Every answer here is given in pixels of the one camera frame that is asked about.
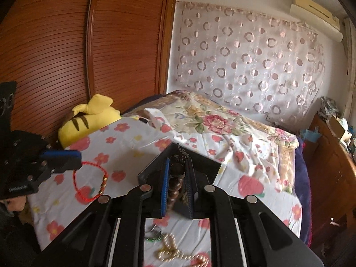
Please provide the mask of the person's left hand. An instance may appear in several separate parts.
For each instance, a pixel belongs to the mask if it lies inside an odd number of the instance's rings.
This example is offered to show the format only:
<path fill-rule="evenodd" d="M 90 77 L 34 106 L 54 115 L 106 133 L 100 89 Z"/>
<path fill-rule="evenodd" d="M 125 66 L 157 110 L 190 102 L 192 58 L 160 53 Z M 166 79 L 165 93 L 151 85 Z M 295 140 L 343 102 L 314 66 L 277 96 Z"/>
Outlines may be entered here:
<path fill-rule="evenodd" d="M 26 205 L 26 196 L 18 196 L 4 201 L 9 212 L 21 212 Z"/>

